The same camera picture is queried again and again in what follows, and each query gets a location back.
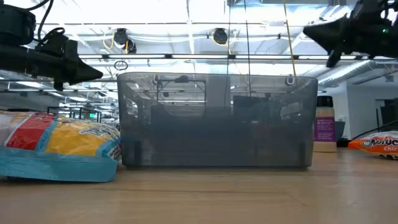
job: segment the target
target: orange snack bag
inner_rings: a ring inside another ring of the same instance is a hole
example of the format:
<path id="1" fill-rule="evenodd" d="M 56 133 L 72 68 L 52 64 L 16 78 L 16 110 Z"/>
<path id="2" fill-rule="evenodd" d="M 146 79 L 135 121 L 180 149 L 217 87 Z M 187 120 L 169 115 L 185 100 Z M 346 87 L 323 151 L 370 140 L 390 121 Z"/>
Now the orange snack bag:
<path id="1" fill-rule="evenodd" d="M 389 159 L 398 159 L 398 131 L 373 133 L 366 137 L 352 140 L 348 147 Z"/>

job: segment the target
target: table surface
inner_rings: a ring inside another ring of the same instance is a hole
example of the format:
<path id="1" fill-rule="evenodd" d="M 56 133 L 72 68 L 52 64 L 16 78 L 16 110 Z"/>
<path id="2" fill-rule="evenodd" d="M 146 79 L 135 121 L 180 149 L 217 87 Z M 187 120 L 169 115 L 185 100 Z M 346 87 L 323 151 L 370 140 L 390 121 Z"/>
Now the table surface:
<path id="1" fill-rule="evenodd" d="M 315 153 L 307 171 L 118 170 L 105 184 L 0 181 L 0 223 L 397 223 L 398 161 Z"/>

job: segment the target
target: clear plastic bin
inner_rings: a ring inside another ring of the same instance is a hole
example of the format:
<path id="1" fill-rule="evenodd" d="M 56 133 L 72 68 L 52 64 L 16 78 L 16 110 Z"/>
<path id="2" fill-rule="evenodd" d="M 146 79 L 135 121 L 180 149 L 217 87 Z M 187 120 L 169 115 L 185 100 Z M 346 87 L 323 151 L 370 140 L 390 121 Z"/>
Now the clear plastic bin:
<path id="1" fill-rule="evenodd" d="M 123 164 L 308 167 L 317 88 L 308 77 L 121 74 Z"/>

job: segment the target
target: purple label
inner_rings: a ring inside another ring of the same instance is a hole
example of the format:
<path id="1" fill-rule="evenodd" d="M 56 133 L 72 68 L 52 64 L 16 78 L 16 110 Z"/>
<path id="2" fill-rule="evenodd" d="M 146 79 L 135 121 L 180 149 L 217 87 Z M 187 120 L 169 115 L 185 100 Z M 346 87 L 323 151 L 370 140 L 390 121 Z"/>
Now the purple label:
<path id="1" fill-rule="evenodd" d="M 314 141 L 335 142 L 335 118 L 315 118 Z"/>

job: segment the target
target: snack bag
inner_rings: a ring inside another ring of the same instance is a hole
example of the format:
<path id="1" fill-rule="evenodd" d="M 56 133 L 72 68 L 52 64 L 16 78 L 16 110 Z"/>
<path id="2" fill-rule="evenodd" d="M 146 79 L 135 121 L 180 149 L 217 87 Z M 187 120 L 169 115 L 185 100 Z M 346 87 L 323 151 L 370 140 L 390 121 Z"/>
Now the snack bag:
<path id="1" fill-rule="evenodd" d="M 348 147 L 350 149 L 361 149 L 367 153 L 389 159 L 398 159 L 398 131 L 370 134 L 366 137 L 352 140 Z"/>
<path id="2" fill-rule="evenodd" d="M 47 113 L 0 111 L 0 175 L 79 182 L 114 180 L 119 131 Z"/>

